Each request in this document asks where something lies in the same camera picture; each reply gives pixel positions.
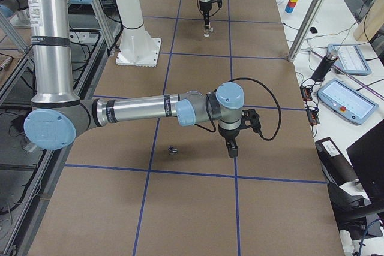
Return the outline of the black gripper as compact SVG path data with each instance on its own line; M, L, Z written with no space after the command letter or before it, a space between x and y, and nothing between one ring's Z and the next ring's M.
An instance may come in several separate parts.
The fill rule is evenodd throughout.
M208 2L199 2L199 8L201 12L203 13L203 20L204 20L204 26L210 27L210 20L209 20L209 12L212 10L212 3L211 1Z
M224 137L226 141L228 156L230 158L236 158L238 156L238 146L236 144L236 138L239 135L240 126L240 119L235 122L226 122L222 119L218 121L218 130L220 135Z

